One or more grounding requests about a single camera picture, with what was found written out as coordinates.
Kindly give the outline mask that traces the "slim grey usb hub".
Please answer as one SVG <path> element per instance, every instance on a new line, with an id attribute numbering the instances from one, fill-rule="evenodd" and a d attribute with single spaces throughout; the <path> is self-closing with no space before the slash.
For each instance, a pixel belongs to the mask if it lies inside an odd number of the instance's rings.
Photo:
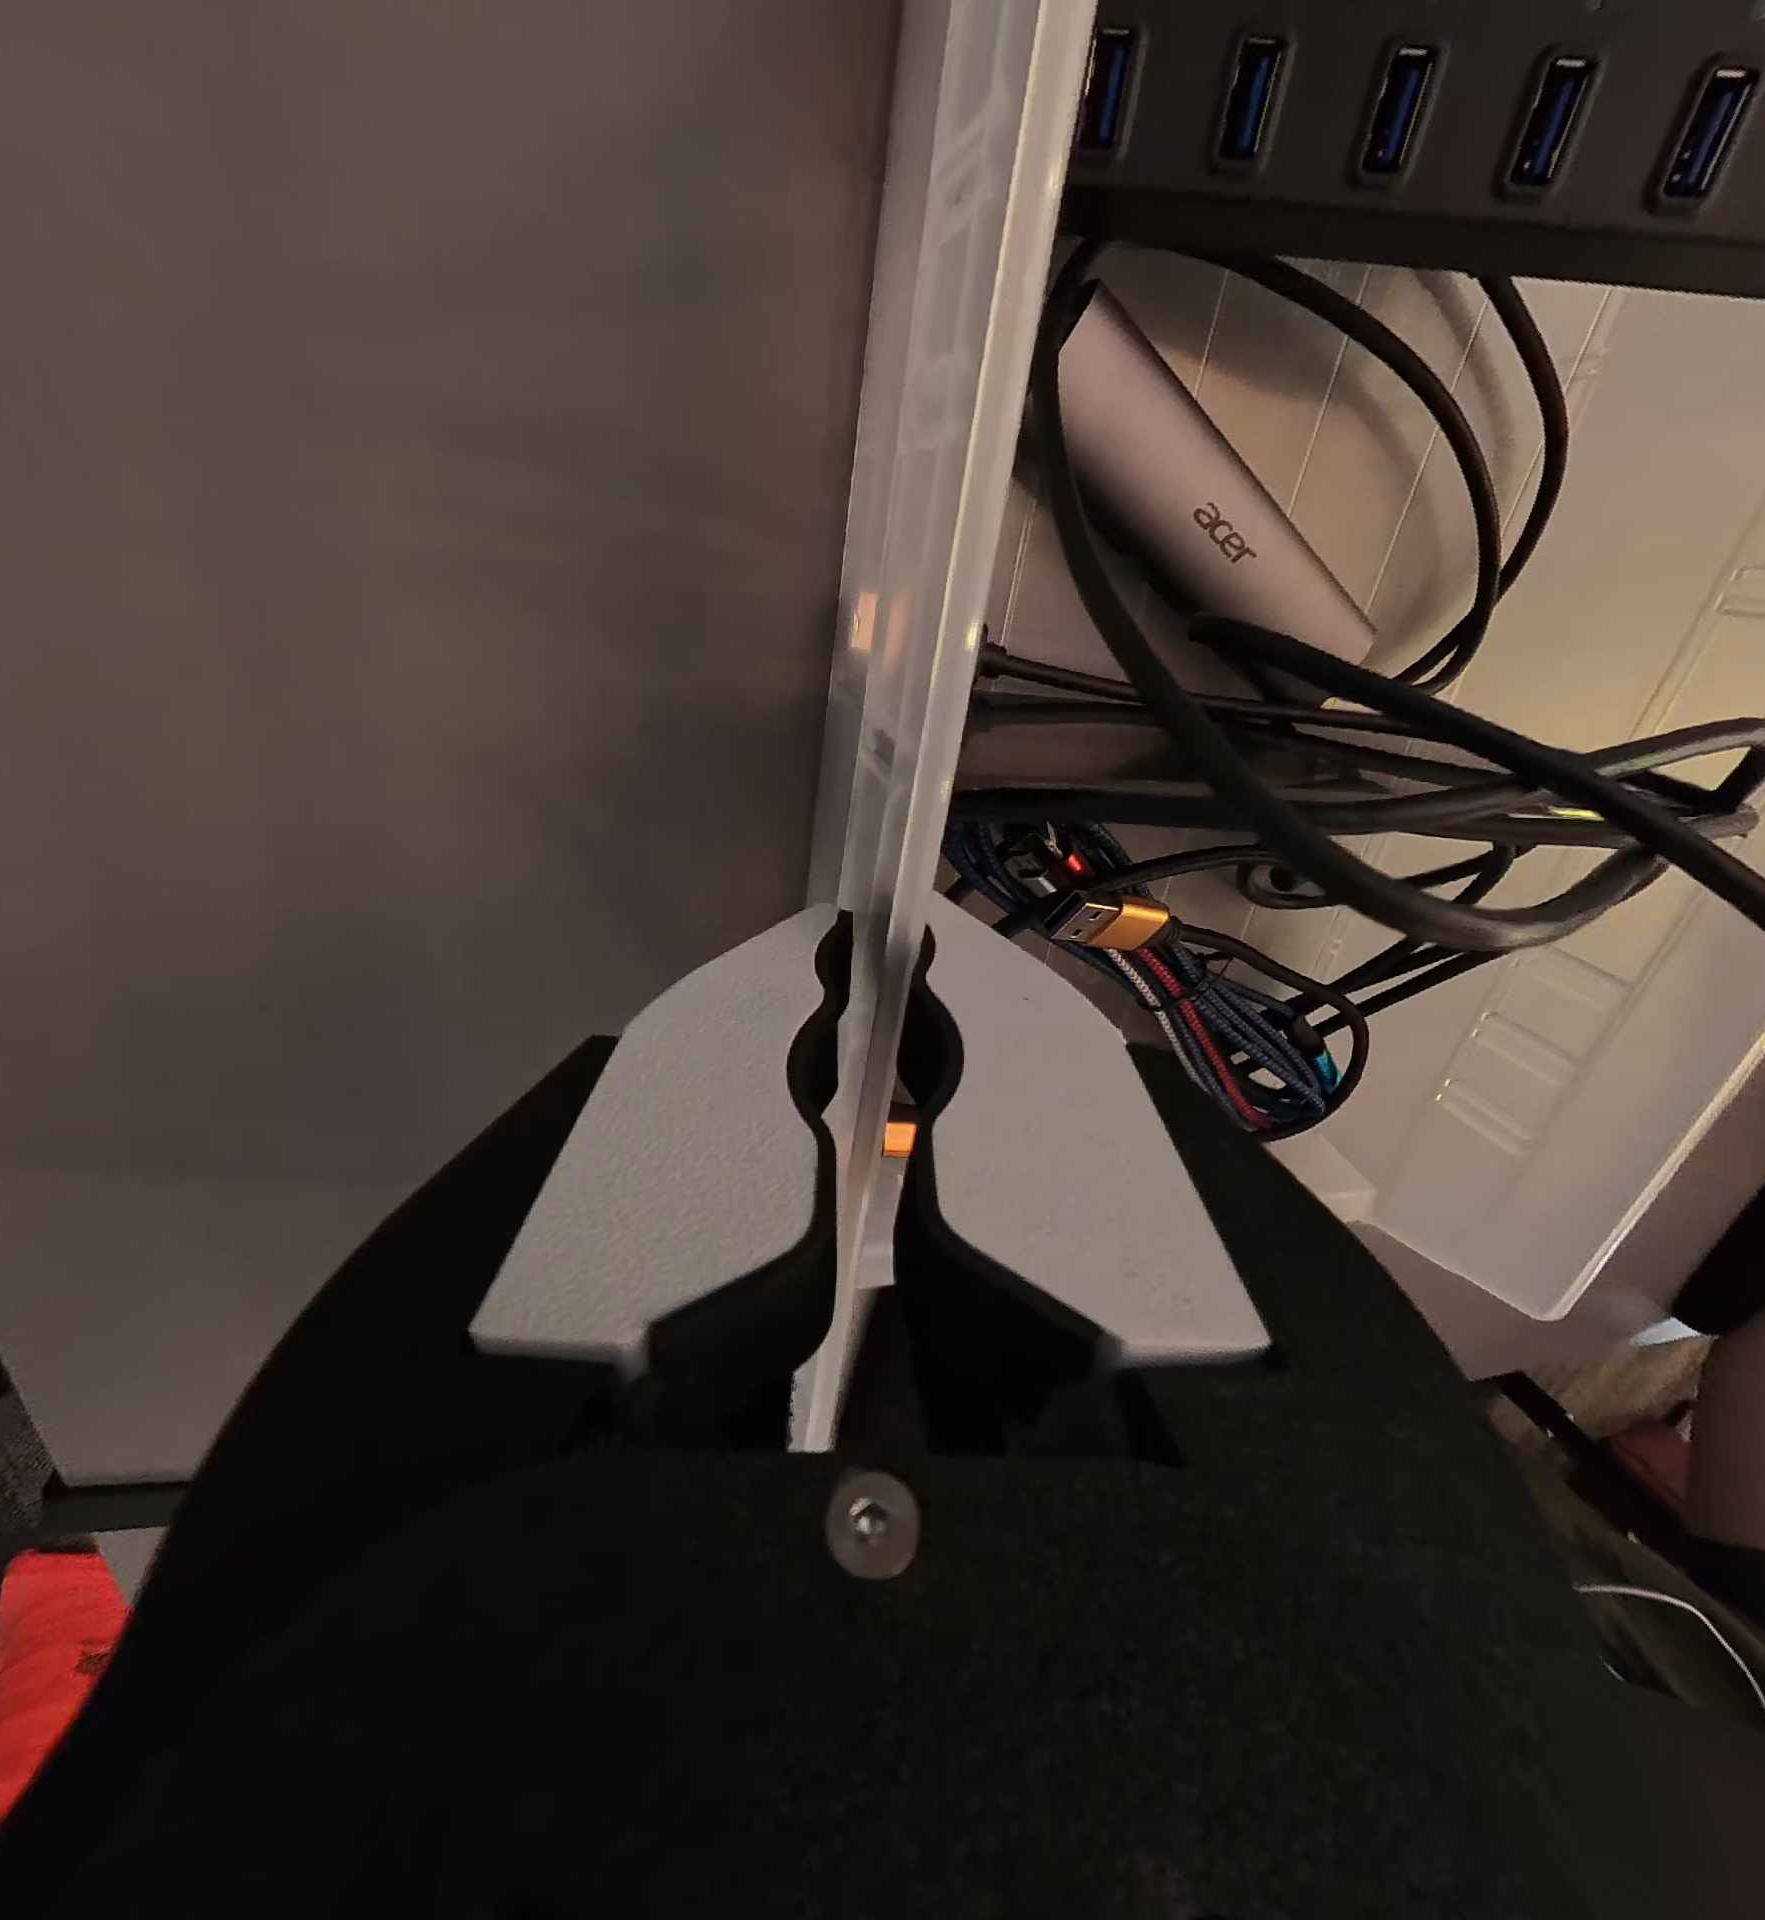
<path id="1" fill-rule="evenodd" d="M 1063 337 L 1057 383 L 1076 483 L 1160 581 L 1196 612 L 1350 664 L 1372 652 L 1348 589 L 1104 286 Z"/>

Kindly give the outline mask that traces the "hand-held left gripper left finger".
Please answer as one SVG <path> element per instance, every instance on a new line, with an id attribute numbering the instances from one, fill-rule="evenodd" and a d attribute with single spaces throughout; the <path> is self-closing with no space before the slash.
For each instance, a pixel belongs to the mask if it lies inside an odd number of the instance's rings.
<path id="1" fill-rule="evenodd" d="M 638 1376 L 677 1312 L 813 1238 L 834 1276 L 849 947 L 844 912 L 802 909 L 628 1022 L 471 1321 L 482 1353 Z"/>

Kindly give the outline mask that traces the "black usb hub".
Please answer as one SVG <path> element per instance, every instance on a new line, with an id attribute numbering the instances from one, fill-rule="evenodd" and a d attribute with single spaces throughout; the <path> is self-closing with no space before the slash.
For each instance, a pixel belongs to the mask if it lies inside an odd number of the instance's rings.
<path id="1" fill-rule="evenodd" d="M 1765 3 L 1102 3 L 1062 221 L 1765 301 Z"/>

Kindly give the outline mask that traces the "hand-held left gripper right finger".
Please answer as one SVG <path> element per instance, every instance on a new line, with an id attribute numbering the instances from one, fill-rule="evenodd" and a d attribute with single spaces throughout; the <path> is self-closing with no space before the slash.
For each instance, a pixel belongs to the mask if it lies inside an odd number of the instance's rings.
<path id="1" fill-rule="evenodd" d="M 1120 1030 L 984 921 L 925 929 L 934 1080 L 912 1102 L 935 1223 L 1125 1364 L 1264 1357 L 1270 1335 Z"/>

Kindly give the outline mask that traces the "clear plastic bin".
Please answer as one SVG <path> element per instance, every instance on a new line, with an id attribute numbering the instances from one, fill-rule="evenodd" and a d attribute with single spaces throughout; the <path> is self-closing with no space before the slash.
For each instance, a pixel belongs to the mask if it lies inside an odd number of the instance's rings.
<path id="1" fill-rule="evenodd" d="M 935 896 L 940 829 L 954 800 L 966 696 L 987 637 L 1035 335 L 1068 174 L 1069 59 L 1094 5 L 901 5 L 889 154 L 857 413 L 836 659 L 809 896 L 851 914 L 851 1003 L 840 1028 L 838 1294 L 821 1348 L 790 1385 L 790 1445 L 831 1442 L 851 1379 L 864 1261 L 879 1242 L 884 1107 L 911 971 Z M 1437 1120 L 1413 1133 L 1495 1199 L 1495 1142 L 1519 1170 L 1480 1240 L 1447 1253 L 1444 1194 L 1403 1205 L 1411 1177 L 1374 1194 L 1399 1248 L 1477 1285 L 1495 1317 L 1601 1324 L 1587 1294 L 1626 1306 L 1656 1282 L 1621 1266 L 1718 1118 L 1765 1065 L 1765 957 L 1724 906 L 1680 908 L 1615 988 L 1611 1028 L 1522 1030 L 1569 1054 L 1559 1102 L 1520 1128 L 1490 1104 L 1475 1059 L 1514 1008 L 1546 1013 L 1576 962 L 1502 962 L 1489 1013 L 1437 1080 Z"/>

